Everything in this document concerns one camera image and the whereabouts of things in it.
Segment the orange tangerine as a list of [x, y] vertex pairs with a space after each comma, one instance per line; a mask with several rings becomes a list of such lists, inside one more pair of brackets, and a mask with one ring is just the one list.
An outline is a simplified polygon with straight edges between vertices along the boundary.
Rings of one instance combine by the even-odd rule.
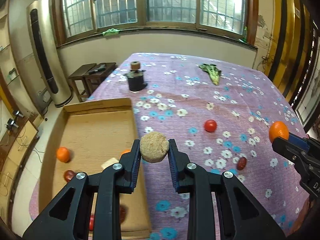
[[66, 147], [60, 147], [56, 151], [56, 158], [63, 163], [67, 163], [71, 159], [71, 154], [68, 148]]
[[130, 153], [131, 152], [131, 149], [126, 149], [126, 150], [124, 150], [123, 152], [121, 152], [121, 155], [124, 155], [124, 154], [126, 154], [126, 153]]
[[281, 137], [285, 140], [289, 139], [289, 130], [287, 126], [282, 121], [274, 122], [269, 129], [268, 136], [272, 143], [277, 137]]

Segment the red jujube date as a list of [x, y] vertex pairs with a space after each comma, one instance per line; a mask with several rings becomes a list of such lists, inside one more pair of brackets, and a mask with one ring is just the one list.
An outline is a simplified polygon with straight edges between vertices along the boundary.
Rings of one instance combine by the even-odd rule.
[[127, 217], [127, 207], [125, 205], [120, 204], [119, 206], [119, 220], [120, 224], [122, 224]]

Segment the beige round cake piece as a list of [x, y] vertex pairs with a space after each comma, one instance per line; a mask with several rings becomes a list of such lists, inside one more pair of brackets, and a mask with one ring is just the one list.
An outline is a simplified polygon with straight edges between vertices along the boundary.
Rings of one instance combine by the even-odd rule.
[[159, 163], [167, 155], [169, 141], [160, 132], [150, 132], [140, 140], [140, 153], [148, 163]]

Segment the large red tomato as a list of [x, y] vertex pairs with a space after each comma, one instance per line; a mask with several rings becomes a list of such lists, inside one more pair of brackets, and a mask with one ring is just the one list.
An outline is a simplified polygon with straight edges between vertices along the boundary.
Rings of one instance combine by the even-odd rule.
[[94, 229], [94, 214], [91, 214], [90, 220], [89, 220], [89, 231], [93, 232]]

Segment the large dark red jujube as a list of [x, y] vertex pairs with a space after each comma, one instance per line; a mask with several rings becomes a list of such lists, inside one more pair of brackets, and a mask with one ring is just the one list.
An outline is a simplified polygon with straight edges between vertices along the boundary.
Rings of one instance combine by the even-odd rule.
[[76, 175], [76, 173], [75, 173], [74, 171], [72, 171], [72, 170], [67, 170], [67, 171], [64, 172], [63, 178], [64, 178], [64, 180], [68, 183], [68, 182], [70, 182], [70, 181], [73, 179], [73, 177], [74, 177], [75, 175]]

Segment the small dark red jujube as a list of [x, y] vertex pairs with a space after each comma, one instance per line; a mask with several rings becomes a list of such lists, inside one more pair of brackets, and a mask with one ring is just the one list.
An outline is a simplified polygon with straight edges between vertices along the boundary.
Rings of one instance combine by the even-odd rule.
[[245, 157], [241, 157], [239, 158], [237, 164], [236, 164], [236, 168], [237, 170], [241, 171], [243, 170], [247, 165], [247, 159]]

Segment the shallow cardboard box tray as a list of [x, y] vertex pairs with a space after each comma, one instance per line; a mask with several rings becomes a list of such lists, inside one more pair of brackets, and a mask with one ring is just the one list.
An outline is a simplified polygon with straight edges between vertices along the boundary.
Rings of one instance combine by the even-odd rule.
[[[65, 171], [88, 175], [103, 172], [101, 165], [110, 158], [120, 161], [121, 152], [131, 149], [136, 139], [134, 112], [128, 98], [65, 106], [53, 127], [43, 158], [40, 213], [67, 184], [63, 178]], [[70, 151], [69, 162], [63, 163], [56, 158], [60, 147]], [[134, 191], [120, 194], [119, 200], [127, 207], [127, 217], [120, 224], [121, 239], [148, 238], [151, 224], [141, 160]]]

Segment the purple floral tablecloth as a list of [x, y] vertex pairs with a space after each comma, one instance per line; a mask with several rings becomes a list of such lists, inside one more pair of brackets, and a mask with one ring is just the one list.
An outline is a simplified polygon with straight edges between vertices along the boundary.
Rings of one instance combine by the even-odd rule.
[[174, 139], [212, 174], [232, 171], [287, 233], [306, 199], [293, 165], [272, 150], [269, 127], [304, 130], [261, 72], [194, 56], [135, 53], [83, 103], [63, 107], [42, 162], [40, 214], [24, 239], [114, 239], [96, 202], [112, 178], [89, 176], [152, 132]]

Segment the small red tomato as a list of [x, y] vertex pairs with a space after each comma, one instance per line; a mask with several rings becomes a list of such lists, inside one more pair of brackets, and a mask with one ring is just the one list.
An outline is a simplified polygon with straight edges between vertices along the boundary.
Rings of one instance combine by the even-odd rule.
[[215, 132], [216, 128], [217, 128], [217, 123], [215, 120], [210, 119], [210, 120], [205, 121], [204, 129], [207, 132]]

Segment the green leafy vegetable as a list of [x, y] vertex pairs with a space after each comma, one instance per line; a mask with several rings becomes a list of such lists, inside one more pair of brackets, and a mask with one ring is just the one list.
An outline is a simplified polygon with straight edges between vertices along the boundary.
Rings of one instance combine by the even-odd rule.
[[219, 85], [220, 76], [221, 76], [222, 72], [221, 72], [221, 70], [219, 70], [217, 68], [217, 66], [215, 64], [203, 63], [203, 64], [199, 65], [199, 68], [209, 75], [209, 77], [214, 85], [216, 85], [216, 86]]

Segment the green bottle on windowsill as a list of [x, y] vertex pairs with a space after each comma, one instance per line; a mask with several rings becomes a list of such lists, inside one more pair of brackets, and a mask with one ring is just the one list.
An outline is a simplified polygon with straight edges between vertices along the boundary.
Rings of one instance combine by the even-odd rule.
[[247, 43], [247, 26], [244, 27], [240, 40], [244, 43]]

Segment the dark wooden stool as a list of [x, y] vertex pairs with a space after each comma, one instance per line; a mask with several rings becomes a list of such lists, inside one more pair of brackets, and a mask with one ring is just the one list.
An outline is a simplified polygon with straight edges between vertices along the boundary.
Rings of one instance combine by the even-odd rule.
[[[71, 87], [74, 90], [79, 102], [83, 102], [84, 99], [87, 99], [91, 95], [86, 82], [86, 73], [92, 68], [94, 68], [96, 65], [96, 63], [83, 64], [68, 77], [68, 81], [71, 84]], [[78, 88], [76, 83], [77, 81], [81, 83], [83, 87], [82, 90]]]
[[92, 93], [101, 85], [101, 83], [117, 68], [115, 62], [105, 62], [97, 64], [91, 70], [98, 68], [100, 65], [105, 64], [106, 70], [97, 74], [89, 75], [88, 72], [86, 73], [86, 82], [89, 87], [89, 91]]

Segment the black remote control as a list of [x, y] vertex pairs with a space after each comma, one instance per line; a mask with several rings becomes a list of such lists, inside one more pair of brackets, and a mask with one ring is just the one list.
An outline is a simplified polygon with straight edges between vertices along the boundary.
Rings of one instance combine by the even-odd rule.
[[102, 64], [100, 65], [98, 68], [95, 68], [93, 70], [90, 70], [88, 72], [89, 75], [93, 75], [93, 74], [97, 74], [97, 73], [100, 73], [100, 72], [103, 72], [106, 70], [106, 65], [105, 64]]

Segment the green cloth on windowsill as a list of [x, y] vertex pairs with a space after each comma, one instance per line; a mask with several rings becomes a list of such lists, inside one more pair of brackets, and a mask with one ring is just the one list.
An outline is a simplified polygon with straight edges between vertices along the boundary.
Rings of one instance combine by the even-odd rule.
[[107, 29], [106, 31], [102, 32], [102, 35], [104, 37], [106, 36], [112, 36], [112, 35], [118, 35], [120, 32], [120, 30], [118, 29], [115, 29], [115, 28], [110, 28], [110, 29]]

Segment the tall standing air conditioner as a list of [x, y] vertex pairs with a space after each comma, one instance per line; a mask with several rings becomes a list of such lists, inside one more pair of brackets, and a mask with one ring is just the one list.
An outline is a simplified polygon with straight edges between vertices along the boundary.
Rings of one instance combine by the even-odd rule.
[[27, 7], [28, 31], [33, 54], [44, 84], [57, 108], [73, 97], [57, 53], [49, 0], [36, 0]]

